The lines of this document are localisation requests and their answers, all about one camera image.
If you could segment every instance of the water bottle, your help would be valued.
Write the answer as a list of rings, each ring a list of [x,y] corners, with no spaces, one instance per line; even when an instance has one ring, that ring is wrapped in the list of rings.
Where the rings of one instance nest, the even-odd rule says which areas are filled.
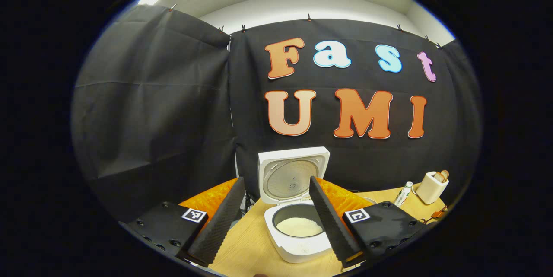
[[[412,182],[405,183],[405,186],[403,187],[403,189],[401,189],[399,194],[397,194],[397,197],[394,200],[394,204],[396,206],[401,207],[403,202],[405,202],[407,196],[409,196],[409,193],[411,192],[411,186],[413,186]]]

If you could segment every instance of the orange letter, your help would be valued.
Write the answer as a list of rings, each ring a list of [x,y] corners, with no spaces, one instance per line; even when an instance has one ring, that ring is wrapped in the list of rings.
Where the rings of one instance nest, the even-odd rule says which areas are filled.
[[[413,123],[411,124],[411,130],[407,135],[411,139],[418,139],[424,135],[423,119],[426,99],[423,96],[412,96],[411,103],[413,103]]]
[[[301,38],[292,38],[287,41],[278,42],[267,45],[265,50],[269,52],[269,58],[271,58],[271,71],[269,72],[269,78],[274,80],[275,78],[281,78],[294,74],[294,68],[288,66],[288,61],[292,64],[296,64],[300,60],[298,54],[298,48],[303,48],[305,45]]]
[[[388,129],[388,118],[390,114],[390,102],[393,99],[391,93],[377,91],[373,95],[369,106],[361,100],[357,90],[343,88],[336,90],[336,97],[340,99],[340,125],[334,131],[334,137],[353,137],[353,130],[350,128],[351,120],[359,137],[363,137],[371,121],[373,127],[369,131],[372,139],[387,139],[390,137]]]
[[[290,125],[284,120],[284,100],[288,93],[284,91],[269,91],[265,98],[269,102],[269,125],[274,131],[282,135],[300,135],[309,130],[311,126],[311,100],[317,96],[313,90],[298,90],[294,97],[300,100],[300,120],[295,125]]]

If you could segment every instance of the letter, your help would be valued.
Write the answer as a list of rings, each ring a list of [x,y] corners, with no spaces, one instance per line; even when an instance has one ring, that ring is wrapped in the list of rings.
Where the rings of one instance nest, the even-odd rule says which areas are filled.
[[[316,96],[317,93],[313,90],[294,92],[294,97],[300,101],[300,119],[297,124],[290,125],[284,120],[284,100],[288,98],[288,92],[265,93],[265,98],[269,102],[269,125],[282,135],[296,136],[306,133],[311,126],[311,101]]]
[[[340,125],[334,131],[334,137],[353,137],[354,131],[350,128],[352,120],[359,137],[365,135],[371,122],[373,127],[368,132],[370,138],[387,139],[390,137],[388,120],[390,102],[393,99],[391,93],[375,92],[367,108],[357,90],[343,88],[336,90],[335,94],[340,99]]]
[[[401,72],[401,61],[399,60],[399,51],[390,45],[377,45],[375,52],[381,60],[378,61],[379,66],[385,72],[399,73]]]
[[[313,56],[313,62],[320,67],[336,66],[346,68],[350,66],[351,60],[347,58],[346,47],[336,41],[324,41],[315,45],[318,53]]]
[[[421,52],[421,53],[417,54],[416,57],[423,64],[423,70],[424,70],[424,74],[426,75],[426,78],[428,80],[430,80],[431,82],[435,82],[436,81],[436,75],[430,69],[430,66],[432,65],[432,60],[430,60],[426,56],[426,53],[424,53],[424,52]]]
[[[413,122],[411,123],[411,130],[409,130],[407,135],[411,139],[418,139],[424,135],[423,120],[426,98],[423,96],[412,96],[411,103],[413,103]]]
[[[290,60],[292,64],[296,64],[300,60],[296,47],[303,48],[304,45],[304,41],[298,37],[267,45],[265,50],[269,52],[269,58],[271,59],[269,79],[274,80],[275,78],[294,74],[294,68],[288,66],[287,60]]]

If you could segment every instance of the rice cooker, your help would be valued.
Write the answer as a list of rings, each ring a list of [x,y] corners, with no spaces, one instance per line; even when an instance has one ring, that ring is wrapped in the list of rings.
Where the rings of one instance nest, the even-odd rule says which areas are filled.
[[[306,199],[311,176],[324,177],[330,152],[324,147],[309,147],[259,153],[258,156],[261,200],[267,204],[276,204],[265,211],[265,222],[279,255],[289,263],[303,263],[331,251],[313,202]],[[315,231],[320,227],[320,231],[313,232],[311,236],[295,236],[277,227],[285,220],[292,221],[289,220],[291,218],[308,222],[299,222],[297,226],[312,225]]]

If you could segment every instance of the rice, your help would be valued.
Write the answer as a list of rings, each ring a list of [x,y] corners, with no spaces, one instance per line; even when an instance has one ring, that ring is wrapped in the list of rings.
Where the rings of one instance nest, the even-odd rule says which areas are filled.
[[[322,228],[307,218],[288,218],[277,224],[278,230],[286,235],[308,237],[322,233]]]

